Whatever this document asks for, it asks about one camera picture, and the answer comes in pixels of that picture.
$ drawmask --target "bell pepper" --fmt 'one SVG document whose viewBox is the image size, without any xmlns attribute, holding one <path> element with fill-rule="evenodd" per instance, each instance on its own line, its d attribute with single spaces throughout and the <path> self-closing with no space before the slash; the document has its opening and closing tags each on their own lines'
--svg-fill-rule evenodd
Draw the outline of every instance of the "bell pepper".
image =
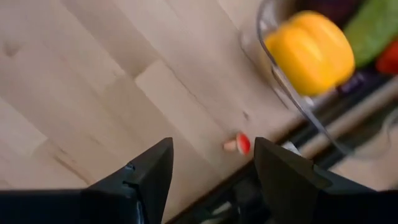
<svg viewBox="0 0 398 224">
<path fill-rule="evenodd" d="M 266 37 L 265 45 L 301 95 L 322 94 L 347 81 L 354 70 L 344 33 L 317 12 L 294 15 Z"/>
<path fill-rule="evenodd" d="M 382 73 L 398 74 L 398 39 L 381 54 L 376 68 Z"/>
</svg>

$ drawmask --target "wooden floor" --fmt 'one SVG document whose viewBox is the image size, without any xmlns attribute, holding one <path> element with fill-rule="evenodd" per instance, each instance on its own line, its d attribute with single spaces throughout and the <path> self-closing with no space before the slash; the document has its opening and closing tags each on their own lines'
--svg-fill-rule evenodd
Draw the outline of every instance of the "wooden floor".
<svg viewBox="0 0 398 224">
<path fill-rule="evenodd" d="M 222 141 L 294 120 L 240 48 L 258 4 L 0 1 L 0 188 L 85 187 L 172 136 L 176 215 L 250 159 Z"/>
</svg>

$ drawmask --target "green vegetable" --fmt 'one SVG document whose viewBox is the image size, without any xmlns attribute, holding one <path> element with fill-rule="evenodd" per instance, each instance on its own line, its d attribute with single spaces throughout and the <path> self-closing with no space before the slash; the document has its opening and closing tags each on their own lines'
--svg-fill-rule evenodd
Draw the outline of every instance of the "green vegetable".
<svg viewBox="0 0 398 224">
<path fill-rule="evenodd" d="M 367 0 L 344 34 L 362 67 L 377 57 L 398 34 L 398 0 Z"/>
</svg>

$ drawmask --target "red and white object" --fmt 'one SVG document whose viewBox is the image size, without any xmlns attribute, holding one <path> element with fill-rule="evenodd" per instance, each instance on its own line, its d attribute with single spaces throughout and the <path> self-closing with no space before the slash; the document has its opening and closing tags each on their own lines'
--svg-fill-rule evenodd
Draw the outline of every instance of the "red and white object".
<svg viewBox="0 0 398 224">
<path fill-rule="evenodd" d="M 238 133 L 234 139 L 225 142 L 223 148 L 228 152 L 239 151 L 242 155 L 247 155 L 251 150 L 251 144 L 245 134 Z"/>
</svg>

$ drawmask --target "yellow bell pepper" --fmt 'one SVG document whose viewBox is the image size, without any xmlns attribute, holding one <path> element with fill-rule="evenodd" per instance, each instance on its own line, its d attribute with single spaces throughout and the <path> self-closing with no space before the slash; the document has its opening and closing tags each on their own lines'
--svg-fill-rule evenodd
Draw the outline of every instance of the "yellow bell pepper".
<svg viewBox="0 0 398 224">
<path fill-rule="evenodd" d="M 268 35 L 265 45 L 301 95 L 324 93 L 347 81 L 354 70 L 344 33 L 317 12 L 296 14 Z"/>
</svg>

